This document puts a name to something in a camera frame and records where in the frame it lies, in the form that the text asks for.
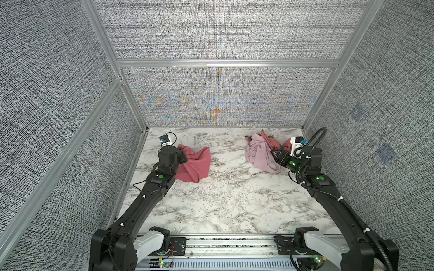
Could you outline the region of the salmon cloth with grey trim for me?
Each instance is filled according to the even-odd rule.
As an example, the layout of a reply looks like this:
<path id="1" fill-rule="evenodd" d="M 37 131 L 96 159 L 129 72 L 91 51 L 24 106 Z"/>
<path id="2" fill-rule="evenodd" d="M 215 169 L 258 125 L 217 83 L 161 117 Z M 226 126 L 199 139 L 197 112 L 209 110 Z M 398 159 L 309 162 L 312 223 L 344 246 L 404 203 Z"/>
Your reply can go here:
<path id="1" fill-rule="evenodd" d="M 272 150 L 285 150 L 290 152 L 292 150 L 292 143 L 290 140 L 285 141 L 284 143 L 280 143 L 277 139 L 275 139 L 272 135 L 267 135 L 266 132 L 262 129 L 258 134 L 263 137 Z"/>

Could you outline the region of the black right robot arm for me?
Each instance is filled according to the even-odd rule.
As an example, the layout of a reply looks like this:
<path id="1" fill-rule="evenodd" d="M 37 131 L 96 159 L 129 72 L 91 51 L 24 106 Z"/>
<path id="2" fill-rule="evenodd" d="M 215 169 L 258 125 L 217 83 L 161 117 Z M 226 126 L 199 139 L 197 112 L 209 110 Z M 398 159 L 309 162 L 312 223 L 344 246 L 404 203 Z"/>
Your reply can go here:
<path id="1" fill-rule="evenodd" d="M 399 248 L 390 239 L 381 238 L 351 208 L 335 183 L 322 172 L 322 151 L 303 146 L 294 156 L 285 150 L 271 150 L 275 161 L 295 174 L 295 182 L 308 191 L 339 228 L 345 244 L 338 245 L 315 229 L 298 229 L 295 250 L 315 251 L 342 271 L 396 271 Z"/>

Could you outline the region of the dark pink cloth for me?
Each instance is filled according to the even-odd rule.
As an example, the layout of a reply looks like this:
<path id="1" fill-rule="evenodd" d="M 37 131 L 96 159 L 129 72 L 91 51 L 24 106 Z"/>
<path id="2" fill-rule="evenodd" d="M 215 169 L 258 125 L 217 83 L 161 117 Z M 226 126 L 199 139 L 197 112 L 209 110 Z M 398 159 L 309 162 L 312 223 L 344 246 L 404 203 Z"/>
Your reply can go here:
<path id="1" fill-rule="evenodd" d="M 204 147 L 199 152 L 195 152 L 188 146 L 178 145 L 187 157 L 187 162 L 181 164 L 176 173 L 176 180 L 182 182 L 199 183 L 203 178 L 209 176 L 211 166 L 210 148 Z"/>

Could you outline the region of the light pink cloth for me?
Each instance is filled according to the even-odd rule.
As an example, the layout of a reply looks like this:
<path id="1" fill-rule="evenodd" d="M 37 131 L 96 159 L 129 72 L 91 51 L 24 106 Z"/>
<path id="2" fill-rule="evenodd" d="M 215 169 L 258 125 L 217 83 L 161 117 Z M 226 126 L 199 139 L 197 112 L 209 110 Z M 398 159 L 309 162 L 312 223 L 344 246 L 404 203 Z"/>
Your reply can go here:
<path id="1" fill-rule="evenodd" d="M 271 154 L 271 149 L 265 138 L 259 134 L 246 136 L 248 145 L 245 151 L 245 157 L 256 168 L 275 174 L 280 170 L 280 166 Z"/>

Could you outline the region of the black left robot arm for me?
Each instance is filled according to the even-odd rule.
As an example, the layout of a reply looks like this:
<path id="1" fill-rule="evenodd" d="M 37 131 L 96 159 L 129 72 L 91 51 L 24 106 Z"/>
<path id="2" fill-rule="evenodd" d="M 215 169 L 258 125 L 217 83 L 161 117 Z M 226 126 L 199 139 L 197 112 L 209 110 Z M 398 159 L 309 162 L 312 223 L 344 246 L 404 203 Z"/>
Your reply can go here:
<path id="1" fill-rule="evenodd" d="M 106 230 L 98 229 L 91 240 L 90 271 L 134 271 L 139 249 L 134 241 L 143 223 L 170 190 L 177 170 L 188 161 L 182 148 L 164 146 L 158 153 L 159 162 L 145 180 L 140 194 L 129 208 Z"/>

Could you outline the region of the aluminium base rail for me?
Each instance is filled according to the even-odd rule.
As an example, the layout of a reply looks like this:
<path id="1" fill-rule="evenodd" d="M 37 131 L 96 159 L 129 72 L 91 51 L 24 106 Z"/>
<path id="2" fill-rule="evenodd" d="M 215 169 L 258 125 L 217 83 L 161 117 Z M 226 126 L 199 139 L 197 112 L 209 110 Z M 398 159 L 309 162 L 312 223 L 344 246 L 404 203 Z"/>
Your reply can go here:
<path id="1" fill-rule="evenodd" d="M 369 243 L 313 227 L 295 234 L 174 234 L 138 271 L 385 271 Z"/>

